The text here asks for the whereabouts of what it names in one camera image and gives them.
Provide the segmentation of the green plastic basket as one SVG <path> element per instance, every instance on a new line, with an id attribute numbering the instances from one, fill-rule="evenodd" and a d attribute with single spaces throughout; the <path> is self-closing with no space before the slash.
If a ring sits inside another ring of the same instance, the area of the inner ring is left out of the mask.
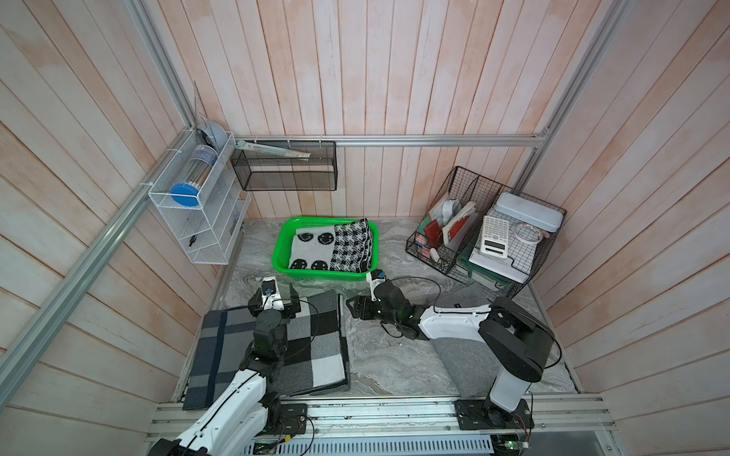
<path id="1" fill-rule="evenodd" d="M 292 218 L 272 265 L 294 279 L 365 281 L 378 267 L 378 228 L 366 218 Z"/>

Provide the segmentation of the black white smiley scarf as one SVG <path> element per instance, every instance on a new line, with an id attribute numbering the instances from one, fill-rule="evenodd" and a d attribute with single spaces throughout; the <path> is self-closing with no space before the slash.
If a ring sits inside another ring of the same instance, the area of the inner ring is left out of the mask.
<path id="1" fill-rule="evenodd" d="M 293 270 L 361 274 L 374 261 L 375 235 L 369 222 L 298 228 L 288 267 Z"/>

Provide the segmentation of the grey black checkered scarf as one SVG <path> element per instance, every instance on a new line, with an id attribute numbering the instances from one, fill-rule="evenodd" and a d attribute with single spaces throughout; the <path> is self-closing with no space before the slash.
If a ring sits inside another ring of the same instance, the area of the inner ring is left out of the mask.
<path id="1" fill-rule="evenodd" d="M 302 298 L 287 324 L 284 365 L 273 389 L 283 396 L 325 394 L 349 387 L 347 341 L 340 295 L 327 291 Z"/>

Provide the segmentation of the plain grey scarf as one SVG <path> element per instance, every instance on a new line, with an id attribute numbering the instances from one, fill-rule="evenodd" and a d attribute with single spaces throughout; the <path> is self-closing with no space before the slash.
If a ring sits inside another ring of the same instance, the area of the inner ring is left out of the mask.
<path id="1" fill-rule="evenodd" d="M 488 289 L 478 284 L 454 288 L 442 294 L 437 307 L 471 308 L 488 304 Z M 501 363 L 484 342 L 440 338 L 432 341 L 459 395 L 485 397 L 498 375 Z"/>

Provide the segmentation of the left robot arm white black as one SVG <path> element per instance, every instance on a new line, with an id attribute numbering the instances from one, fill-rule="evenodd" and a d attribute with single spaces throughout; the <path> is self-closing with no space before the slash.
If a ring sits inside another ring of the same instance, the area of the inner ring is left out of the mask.
<path id="1" fill-rule="evenodd" d="M 231 383 L 201 418 L 177 438 L 158 440 L 150 455 L 241 455 L 259 435 L 273 436 L 273 448 L 306 432 L 305 418 L 283 410 L 269 386 L 284 365 L 287 324 L 300 300 L 286 303 L 277 279 L 266 277 L 249 309 L 256 317 L 253 342 Z"/>

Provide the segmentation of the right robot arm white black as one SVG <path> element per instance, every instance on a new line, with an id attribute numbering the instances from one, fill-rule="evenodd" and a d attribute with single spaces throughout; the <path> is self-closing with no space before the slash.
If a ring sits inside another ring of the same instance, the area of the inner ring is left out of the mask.
<path id="1" fill-rule="evenodd" d="M 391 325 L 410 340 L 452 338 L 485 345 L 500 369 L 484 400 L 454 402 L 459 428 L 533 429 L 532 406 L 524 395 L 551 367 L 551 350 L 559 344 L 548 326 L 509 298 L 471 308 L 416 306 L 392 280 L 375 279 L 368 296 L 355 296 L 345 305 L 353 318 Z"/>

